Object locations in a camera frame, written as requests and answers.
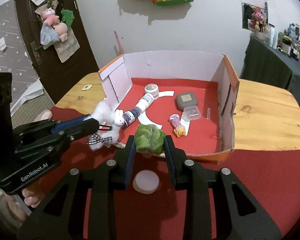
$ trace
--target checkered bow ribbon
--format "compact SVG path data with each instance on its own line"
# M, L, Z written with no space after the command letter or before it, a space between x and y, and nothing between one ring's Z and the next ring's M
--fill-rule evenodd
M111 146L112 136L106 137L106 138L102 138L97 133L93 133L91 135L91 138L92 139L87 140L87 144L97 144L97 143L101 142L104 146L106 146L108 148Z

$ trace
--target door handle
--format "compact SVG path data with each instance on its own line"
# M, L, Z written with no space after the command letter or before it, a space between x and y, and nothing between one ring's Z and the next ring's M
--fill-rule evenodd
M31 46L31 49L32 49L32 53L34 55L34 59L35 59L37 65L40 66L42 64L42 60L41 60L41 57L40 57L40 54L39 54L38 50L43 48L43 45L37 47L37 44L35 43L35 41L33 41L33 42L30 43L30 46Z

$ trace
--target dark wooden door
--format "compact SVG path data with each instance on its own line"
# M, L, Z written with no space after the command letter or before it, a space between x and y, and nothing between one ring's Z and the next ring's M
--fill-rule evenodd
M15 0L23 40L42 85L54 103L57 103L84 76L98 71L98 65L90 48L76 1L63 1L64 8L71 10L74 13L75 19L71 27L79 42L80 48L64 63L61 63L53 45L46 50L39 49L38 52L42 64L38 65L30 45L35 41L36 46L40 46L42 22L34 12L38 6L31 0Z

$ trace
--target cardboard box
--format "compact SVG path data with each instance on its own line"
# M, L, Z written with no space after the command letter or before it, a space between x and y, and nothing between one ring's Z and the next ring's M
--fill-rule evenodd
M143 118L162 125L189 158L218 163L234 150L233 111L239 79L226 55L202 51L131 53L114 59L99 71L99 76L107 103L123 111L135 107L147 84L156 83L161 95L166 96L154 101ZM190 122L187 136L177 138L169 116L181 116L174 99L187 91L196 94L202 117ZM121 141L133 135L139 124L136 120L124 130Z

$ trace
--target black tablecloth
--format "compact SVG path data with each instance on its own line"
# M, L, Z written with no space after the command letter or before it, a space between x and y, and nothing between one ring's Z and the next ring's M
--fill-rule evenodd
M300 62L251 37L240 78L288 90L300 106Z

